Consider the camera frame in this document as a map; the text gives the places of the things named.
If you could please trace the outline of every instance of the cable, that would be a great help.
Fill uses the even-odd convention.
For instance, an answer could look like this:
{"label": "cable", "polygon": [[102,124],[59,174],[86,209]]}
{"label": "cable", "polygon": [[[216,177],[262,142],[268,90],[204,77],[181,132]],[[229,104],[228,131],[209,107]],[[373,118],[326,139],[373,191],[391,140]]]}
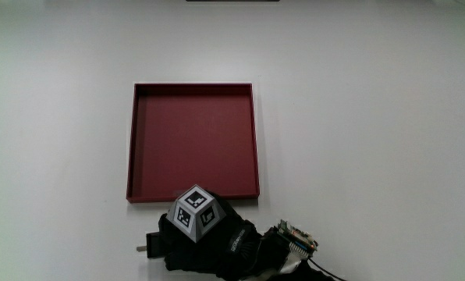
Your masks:
{"label": "cable", "polygon": [[339,278],[339,277],[337,277],[337,276],[334,276],[334,275],[331,274],[330,272],[326,271],[326,269],[323,269],[321,266],[319,266],[317,263],[315,263],[311,258],[309,258],[309,261],[311,261],[314,265],[316,265],[316,266],[317,266],[320,270],[322,270],[323,272],[328,273],[331,277],[335,277],[335,278],[337,278],[337,279],[340,280],[340,281],[347,281],[347,280],[345,280],[345,279],[342,279],[342,278]]}

